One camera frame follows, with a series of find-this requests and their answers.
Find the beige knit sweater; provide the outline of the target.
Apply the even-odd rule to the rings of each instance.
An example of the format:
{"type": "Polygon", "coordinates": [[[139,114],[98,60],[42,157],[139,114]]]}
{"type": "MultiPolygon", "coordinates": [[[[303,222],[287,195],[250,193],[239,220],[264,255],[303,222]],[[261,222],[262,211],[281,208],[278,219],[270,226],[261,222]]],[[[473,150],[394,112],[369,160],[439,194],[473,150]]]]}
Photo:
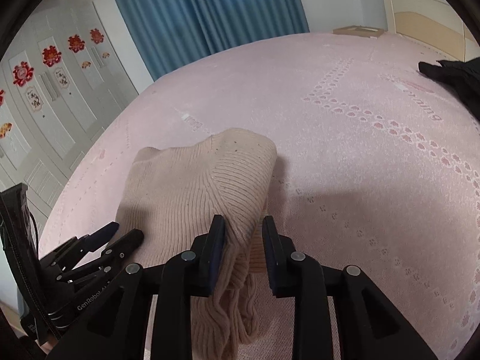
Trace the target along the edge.
{"type": "Polygon", "coordinates": [[[224,217],[226,242],[213,295],[191,302],[196,359],[235,359],[259,332],[257,279],[265,270],[260,222],[277,148],[266,136],[230,128],[188,147],[137,152],[116,212],[119,234],[144,234],[132,256],[160,265],[224,217]]]}

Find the pink patterned bed sheet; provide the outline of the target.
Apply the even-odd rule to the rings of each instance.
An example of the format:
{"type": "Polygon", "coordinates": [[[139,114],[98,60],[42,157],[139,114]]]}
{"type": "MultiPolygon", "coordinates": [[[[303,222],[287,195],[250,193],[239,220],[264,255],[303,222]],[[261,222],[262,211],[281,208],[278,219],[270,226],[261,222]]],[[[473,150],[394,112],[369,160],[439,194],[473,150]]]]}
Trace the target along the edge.
{"type": "Polygon", "coordinates": [[[440,359],[479,326],[479,125],[422,76],[438,52],[398,35],[310,33],[203,58],[146,88],[82,159],[42,254],[115,219],[145,147],[228,128],[270,138],[268,213],[299,250],[360,267],[440,359]]]}

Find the white wardrobe with red decals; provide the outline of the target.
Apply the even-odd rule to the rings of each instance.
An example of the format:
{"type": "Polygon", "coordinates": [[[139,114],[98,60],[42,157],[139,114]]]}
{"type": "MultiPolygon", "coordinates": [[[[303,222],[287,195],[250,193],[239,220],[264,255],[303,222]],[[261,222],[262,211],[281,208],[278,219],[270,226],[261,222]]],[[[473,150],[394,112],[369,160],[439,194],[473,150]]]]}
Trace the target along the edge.
{"type": "Polygon", "coordinates": [[[1,59],[1,189],[44,228],[92,145],[137,96],[92,2],[39,7],[1,59]]]}

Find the blue curtain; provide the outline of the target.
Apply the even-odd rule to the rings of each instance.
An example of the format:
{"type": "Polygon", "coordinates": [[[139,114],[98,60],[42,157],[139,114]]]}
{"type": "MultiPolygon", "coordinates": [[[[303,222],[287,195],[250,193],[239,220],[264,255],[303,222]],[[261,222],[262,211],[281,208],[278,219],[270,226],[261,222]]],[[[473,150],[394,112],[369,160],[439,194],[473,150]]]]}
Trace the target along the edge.
{"type": "Polygon", "coordinates": [[[115,0],[152,79],[233,47],[309,30],[301,0],[115,0]]]}

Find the black puffer jacket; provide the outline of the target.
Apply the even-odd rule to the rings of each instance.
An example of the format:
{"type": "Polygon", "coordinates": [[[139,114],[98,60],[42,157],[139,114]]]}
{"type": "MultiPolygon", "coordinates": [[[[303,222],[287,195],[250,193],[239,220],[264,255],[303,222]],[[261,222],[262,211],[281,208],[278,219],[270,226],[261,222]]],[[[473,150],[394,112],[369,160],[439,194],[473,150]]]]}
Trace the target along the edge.
{"type": "Polygon", "coordinates": [[[467,62],[439,60],[438,65],[418,63],[420,74],[454,88],[459,100],[476,120],[480,116],[480,58],[467,62]]]}

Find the cream wooden headboard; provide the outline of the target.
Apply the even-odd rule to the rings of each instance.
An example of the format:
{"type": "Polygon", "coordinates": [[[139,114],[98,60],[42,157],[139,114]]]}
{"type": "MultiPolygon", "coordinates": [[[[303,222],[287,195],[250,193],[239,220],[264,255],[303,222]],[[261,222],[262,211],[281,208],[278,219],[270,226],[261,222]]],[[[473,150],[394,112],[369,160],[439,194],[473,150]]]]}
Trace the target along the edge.
{"type": "Polygon", "coordinates": [[[446,0],[383,0],[390,33],[462,62],[479,57],[479,43],[446,0]]]}

